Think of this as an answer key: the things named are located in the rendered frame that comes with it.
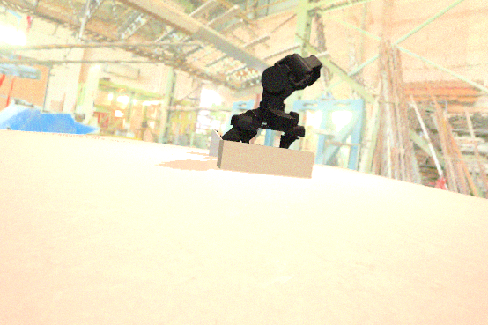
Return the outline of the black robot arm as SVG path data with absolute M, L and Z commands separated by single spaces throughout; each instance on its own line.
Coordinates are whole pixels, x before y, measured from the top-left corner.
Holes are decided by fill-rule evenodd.
M 287 99 L 292 93 L 304 90 L 310 87 L 321 76 L 322 63 L 315 55 L 302 58 L 299 54 L 289 54 L 282 57 L 274 66 L 267 68 L 261 77 L 263 97 L 274 97 L 282 100 Z M 285 112 L 284 106 L 279 109 L 272 108 L 268 103 L 262 112 L 261 123 L 268 123 L 273 129 L 284 129 L 290 131 L 291 126 L 297 127 L 299 124 L 299 113 L 291 111 Z M 252 120 L 257 121 L 260 107 L 250 109 L 240 115 L 250 116 Z M 223 136 L 223 140 L 240 142 L 240 134 L 236 126 L 233 126 Z

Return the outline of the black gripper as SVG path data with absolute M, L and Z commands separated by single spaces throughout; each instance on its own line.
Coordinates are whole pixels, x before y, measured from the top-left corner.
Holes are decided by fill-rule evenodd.
M 307 132 L 305 126 L 300 126 L 300 125 L 298 125 L 297 127 L 291 126 L 290 131 L 285 131 L 284 129 L 273 129 L 268 123 L 266 125 L 261 123 L 262 112 L 268 103 L 273 104 L 272 108 L 279 109 L 279 106 L 285 107 L 286 104 L 284 104 L 284 102 L 285 100 L 279 98 L 262 97 L 262 101 L 260 101 L 260 105 L 259 105 L 261 107 L 260 107 L 259 117 L 257 117 L 257 121 L 252 120 L 252 117 L 250 116 L 245 116 L 240 114 L 233 115 L 231 118 L 230 125 L 237 126 L 234 129 L 237 129 L 239 131 L 241 142 L 249 144 L 249 138 L 252 131 L 249 129 L 249 127 L 271 129 L 271 130 L 284 132 L 284 134 L 281 135 L 280 138 L 279 148 L 288 149 L 295 140 L 297 139 L 300 140 L 299 137 L 305 137 Z

